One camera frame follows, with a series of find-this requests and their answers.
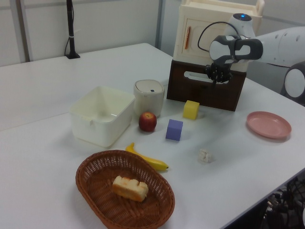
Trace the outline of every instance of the canister lid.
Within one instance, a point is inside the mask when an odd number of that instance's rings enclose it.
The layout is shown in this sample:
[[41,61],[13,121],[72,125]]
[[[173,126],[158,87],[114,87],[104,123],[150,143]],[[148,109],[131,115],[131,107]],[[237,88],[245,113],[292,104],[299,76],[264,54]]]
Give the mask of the canister lid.
[[140,80],[135,83],[136,88],[144,93],[160,93],[164,87],[156,80]]

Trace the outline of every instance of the apple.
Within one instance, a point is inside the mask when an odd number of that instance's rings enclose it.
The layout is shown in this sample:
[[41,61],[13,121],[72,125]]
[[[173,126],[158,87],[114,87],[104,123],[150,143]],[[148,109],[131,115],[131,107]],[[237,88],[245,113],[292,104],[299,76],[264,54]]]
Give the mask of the apple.
[[154,131],[157,117],[152,112],[143,112],[139,117],[139,128],[146,132]]

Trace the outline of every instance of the wicker basket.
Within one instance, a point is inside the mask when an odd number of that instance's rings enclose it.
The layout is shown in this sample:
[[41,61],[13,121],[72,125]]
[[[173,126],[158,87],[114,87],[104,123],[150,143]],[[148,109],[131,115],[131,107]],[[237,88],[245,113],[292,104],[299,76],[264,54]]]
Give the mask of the wicker basket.
[[[145,182],[143,202],[113,193],[117,176]],[[172,188],[141,157],[123,150],[108,150],[91,155],[79,166],[76,185],[91,209],[109,229],[156,229],[171,216],[175,206]]]

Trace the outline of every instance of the dark brown wooden box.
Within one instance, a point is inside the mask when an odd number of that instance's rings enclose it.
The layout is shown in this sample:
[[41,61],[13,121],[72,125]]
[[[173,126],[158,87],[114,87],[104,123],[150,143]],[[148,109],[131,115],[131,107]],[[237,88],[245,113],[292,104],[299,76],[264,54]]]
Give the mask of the dark brown wooden box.
[[205,73],[205,66],[172,60],[167,99],[191,100],[203,106],[235,111],[246,73],[233,72],[228,83],[216,84],[189,79],[184,73]]

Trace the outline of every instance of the yellow block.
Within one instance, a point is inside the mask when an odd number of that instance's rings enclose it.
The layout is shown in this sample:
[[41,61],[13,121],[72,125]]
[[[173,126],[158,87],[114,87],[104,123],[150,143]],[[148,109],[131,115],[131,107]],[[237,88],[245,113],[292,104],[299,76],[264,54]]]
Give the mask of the yellow block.
[[195,120],[199,110],[199,103],[194,101],[186,101],[183,110],[183,117]]

